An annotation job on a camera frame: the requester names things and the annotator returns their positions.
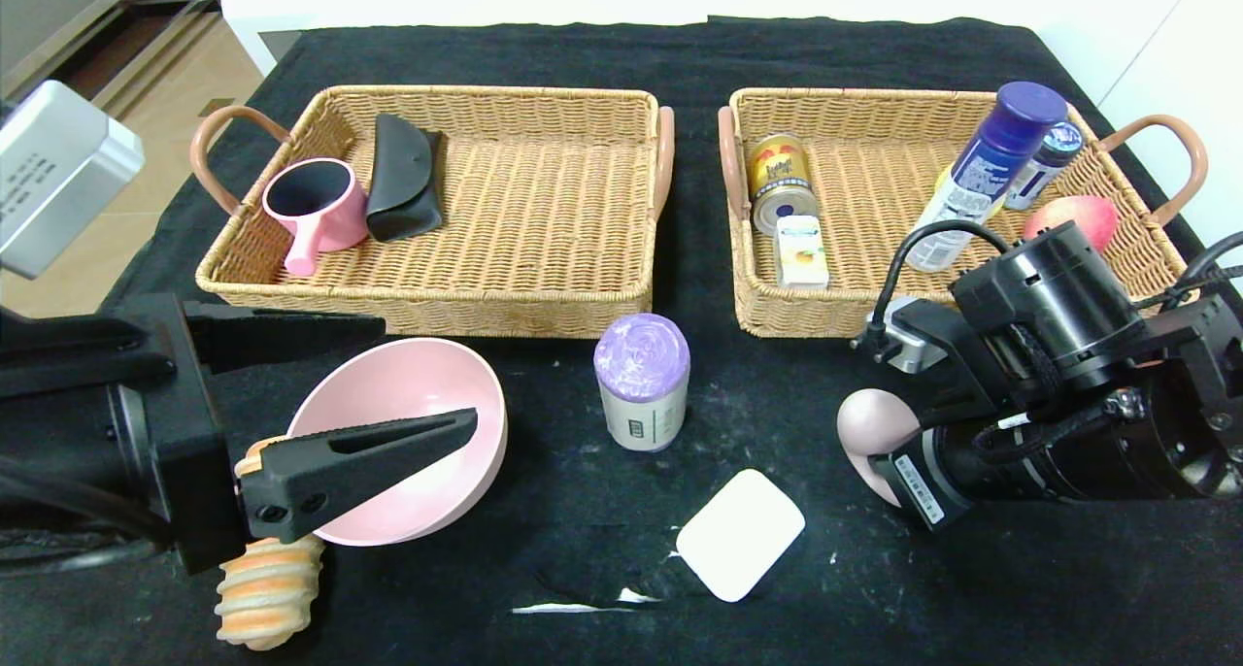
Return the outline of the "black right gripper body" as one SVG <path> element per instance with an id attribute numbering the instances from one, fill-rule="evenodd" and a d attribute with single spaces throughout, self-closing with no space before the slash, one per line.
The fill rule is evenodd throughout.
<path id="1" fill-rule="evenodd" d="M 951 471 L 955 446 L 948 424 L 914 432 L 888 454 L 888 485 L 897 507 L 940 533 L 975 508 Z"/>

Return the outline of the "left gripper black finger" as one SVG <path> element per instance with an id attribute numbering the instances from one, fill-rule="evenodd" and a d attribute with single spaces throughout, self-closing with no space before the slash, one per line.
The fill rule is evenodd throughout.
<path id="1" fill-rule="evenodd" d="M 292 544 L 465 449 L 474 408 L 355 424 L 256 445 L 237 463 L 237 498 L 255 539 Z"/>
<path id="2" fill-rule="evenodd" d="M 298 362 L 331 350 L 369 345 L 387 334 L 382 317 L 249 308 L 183 302 L 200 364 L 213 374 L 280 362 Z"/>

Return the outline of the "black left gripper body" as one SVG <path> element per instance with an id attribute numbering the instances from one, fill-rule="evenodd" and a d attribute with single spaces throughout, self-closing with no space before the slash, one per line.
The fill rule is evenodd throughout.
<path id="1" fill-rule="evenodd" d="M 246 529 L 183 303 L 31 319 L 2 312 L 2 573 L 162 555 L 188 574 Z"/>

